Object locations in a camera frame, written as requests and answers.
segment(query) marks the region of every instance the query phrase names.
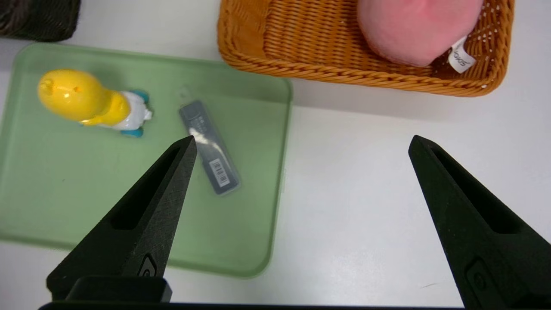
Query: white toy body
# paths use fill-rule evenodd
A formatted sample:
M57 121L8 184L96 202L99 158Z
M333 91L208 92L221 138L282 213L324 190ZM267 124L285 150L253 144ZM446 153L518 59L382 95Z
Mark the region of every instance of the white toy body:
M143 123L150 120L153 113L147 109L145 100L138 94L133 92L120 92L130 105L130 114L122 122L114 126L108 126L116 130L127 131L137 130L142 127Z

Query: toy figure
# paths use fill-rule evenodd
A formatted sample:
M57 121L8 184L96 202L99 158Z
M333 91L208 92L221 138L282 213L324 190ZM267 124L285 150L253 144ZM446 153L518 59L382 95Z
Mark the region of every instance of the toy figure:
M84 126L110 127L128 136L141 137L143 123L152 116L146 93L106 89L92 75L72 69L44 74L38 96L57 115Z

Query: white table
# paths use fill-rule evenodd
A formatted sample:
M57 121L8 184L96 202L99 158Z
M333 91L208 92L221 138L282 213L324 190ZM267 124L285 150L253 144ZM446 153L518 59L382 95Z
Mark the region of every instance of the white table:
M85 0L66 43L218 60L218 5ZM270 265L247 280L168 269L172 300L461 306L407 155L415 134L441 144L551 240L550 13L551 1L517 2L509 72L485 97L293 81ZM26 44L0 40L0 98ZM45 278L65 254L0 243L0 309L48 302Z

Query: dark basket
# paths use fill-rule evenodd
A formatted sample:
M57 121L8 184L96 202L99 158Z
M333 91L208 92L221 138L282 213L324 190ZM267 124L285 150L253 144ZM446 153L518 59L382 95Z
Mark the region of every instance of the dark basket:
M80 0L0 0L0 36L35 41L70 38Z

